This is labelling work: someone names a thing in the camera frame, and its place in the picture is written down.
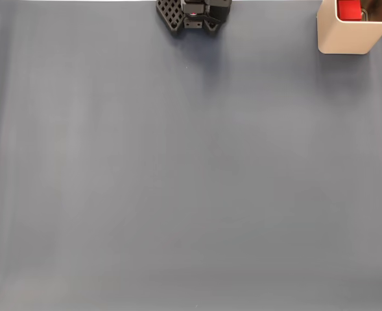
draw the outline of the blue-gray surface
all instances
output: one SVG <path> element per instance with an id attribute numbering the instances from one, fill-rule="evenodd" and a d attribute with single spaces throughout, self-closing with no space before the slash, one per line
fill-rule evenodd
<path id="1" fill-rule="evenodd" d="M 0 310 L 382 310 L 382 40 L 318 6 L 0 3 Z"/>

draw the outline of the black perforated plate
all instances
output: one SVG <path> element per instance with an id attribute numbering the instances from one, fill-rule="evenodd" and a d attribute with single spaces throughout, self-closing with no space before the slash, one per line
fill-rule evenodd
<path id="1" fill-rule="evenodd" d="M 180 0 L 157 0 L 156 10 L 173 34 L 179 34 L 184 27 L 184 13 Z"/>

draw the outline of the red block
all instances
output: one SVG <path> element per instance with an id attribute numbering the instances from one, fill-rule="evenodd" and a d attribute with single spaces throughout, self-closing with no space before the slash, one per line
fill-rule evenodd
<path id="1" fill-rule="evenodd" d="M 360 21 L 361 0 L 338 0 L 338 13 L 341 21 Z"/>

